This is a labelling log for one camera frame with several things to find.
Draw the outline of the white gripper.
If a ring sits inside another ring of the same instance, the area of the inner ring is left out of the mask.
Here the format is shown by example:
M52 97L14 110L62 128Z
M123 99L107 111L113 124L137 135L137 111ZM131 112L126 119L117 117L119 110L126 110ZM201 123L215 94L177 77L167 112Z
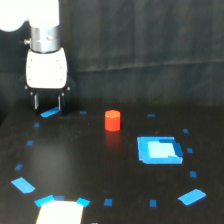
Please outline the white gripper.
M25 75L20 78L26 89L64 89L68 85L68 66L65 51L41 54L28 50ZM33 93L33 105L39 107L38 93ZM58 96L59 110L65 109L65 93Z

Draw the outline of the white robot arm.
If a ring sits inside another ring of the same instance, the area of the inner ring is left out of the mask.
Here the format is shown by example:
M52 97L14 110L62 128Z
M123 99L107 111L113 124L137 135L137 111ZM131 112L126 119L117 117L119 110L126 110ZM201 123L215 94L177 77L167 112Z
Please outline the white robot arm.
M58 110L66 110L65 94L71 89L64 49L60 46L59 0L0 0L0 30L14 32L30 26L25 87L38 110L39 90L58 90Z

